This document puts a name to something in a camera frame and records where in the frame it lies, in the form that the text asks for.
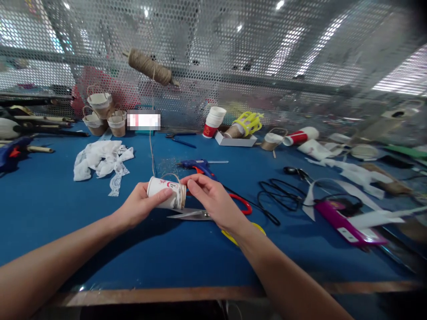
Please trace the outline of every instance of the person's right hand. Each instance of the person's right hand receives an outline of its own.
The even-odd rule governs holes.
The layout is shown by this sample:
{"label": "person's right hand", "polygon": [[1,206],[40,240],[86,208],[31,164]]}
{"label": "person's right hand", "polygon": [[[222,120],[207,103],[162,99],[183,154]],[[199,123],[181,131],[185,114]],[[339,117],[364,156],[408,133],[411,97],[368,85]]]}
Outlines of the person's right hand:
{"label": "person's right hand", "polygon": [[191,194],[201,202],[215,223],[230,233],[249,223],[222,184],[202,174],[181,179]]}

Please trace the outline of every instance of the pliers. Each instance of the pliers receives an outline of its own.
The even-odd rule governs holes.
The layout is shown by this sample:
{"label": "pliers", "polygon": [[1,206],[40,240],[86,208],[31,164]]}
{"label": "pliers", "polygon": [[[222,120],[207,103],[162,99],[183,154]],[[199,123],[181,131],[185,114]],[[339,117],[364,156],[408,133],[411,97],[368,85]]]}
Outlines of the pliers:
{"label": "pliers", "polygon": [[179,142],[181,144],[185,144],[189,147],[197,149],[197,147],[194,144],[189,144],[188,142],[181,141],[179,139],[175,139],[175,136],[195,136],[195,132],[182,132],[182,133],[167,133],[166,138],[172,139],[173,141]]}

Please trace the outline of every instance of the yellow plastic object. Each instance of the yellow plastic object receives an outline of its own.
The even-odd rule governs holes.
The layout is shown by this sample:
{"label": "yellow plastic object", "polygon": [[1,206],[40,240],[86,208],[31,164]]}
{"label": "yellow plastic object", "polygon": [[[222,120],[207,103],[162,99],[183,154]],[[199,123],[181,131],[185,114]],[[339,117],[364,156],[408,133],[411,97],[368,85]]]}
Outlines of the yellow plastic object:
{"label": "yellow plastic object", "polygon": [[[257,227],[262,233],[264,233],[264,235],[266,236],[266,232],[264,231],[263,228],[261,228],[259,225],[255,224],[252,222],[252,224]],[[236,240],[234,240],[234,238],[231,236],[231,234],[229,234],[227,231],[222,231],[222,234],[225,235],[231,242],[233,242],[235,245],[239,246],[236,242]]]}
{"label": "yellow plastic object", "polygon": [[264,118],[263,113],[246,111],[234,120],[233,123],[241,125],[245,130],[245,136],[248,136],[262,128],[260,118]]}

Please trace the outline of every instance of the scissors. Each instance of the scissors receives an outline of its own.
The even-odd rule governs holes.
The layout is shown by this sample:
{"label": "scissors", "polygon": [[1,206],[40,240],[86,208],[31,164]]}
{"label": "scissors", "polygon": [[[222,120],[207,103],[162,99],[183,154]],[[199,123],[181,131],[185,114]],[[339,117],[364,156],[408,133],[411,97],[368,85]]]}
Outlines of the scissors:
{"label": "scissors", "polygon": [[[241,197],[235,194],[229,193],[229,196],[232,197],[233,199],[239,200],[245,205],[246,210],[242,210],[242,213],[245,216],[250,215],[252,213],[252,207],[246,200],[242,199]],[[180,214],[169,216],[168,218],[190,220],[190,221],[211,221],[212,220],[212,218],[209,216],[206,210],[191,209],[191,208],[184,208],[182,210],[180,209],[173,209],[173,210],[176,212],[179,212]]]}
{"label": "scissors", "polygon": [[[233,199],[239,200],[241,201],[247,208],[247,210],[242,210],[242,213],[247,216],[250,215],[252,213],[252,207],[250,206],[250,204],[242,199],[241,197],[235,195],[235,194],[231,194],[229,193],[230,197],[232,197]],[[168,218],[174,218],[174,219],[182,219],[182,220],[190,220],[190,221],[212,221],[212,218],[210,217],[210,215],[208,214],[208,212],[206,210],[200,210],[200,209],[191,209],[191,208],[184,208],[182,210],[179,209],[173,209],[176,212],[180,212],[180,214],[178,215],[174,215],[174,216],[169,216]],[[259,229],[259,231],[261,231],[264,235],[266,235],[266,232],[256,223],[252,224],[257,227]],[[225,235],[231,242],[233,242],[235,245],[239,246],[237,244],[237,241],[231,236],[231,234],[229,234],[227,231],[222,230],[221,231],[223,235]]]}

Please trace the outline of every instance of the hand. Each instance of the hand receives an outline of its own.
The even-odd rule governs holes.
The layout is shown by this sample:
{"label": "hand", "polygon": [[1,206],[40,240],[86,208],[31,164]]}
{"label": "hand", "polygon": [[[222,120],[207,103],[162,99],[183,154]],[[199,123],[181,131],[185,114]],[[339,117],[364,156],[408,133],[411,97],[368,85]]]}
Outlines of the hand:
{"label": "hand", "polygon": [[147,196],[148,182],[140,182],[126,199],[125,203],[113,213],[113,216],[126,228],[136,227],[150,214],[151,210],[172,195],[172,189],[166,188],[152,197]]}
{"label": "hand", "polygon": [[249,223],[222,184],[202,174],[181,179],[191,194],[201,202],[215,223],[230,233]]}

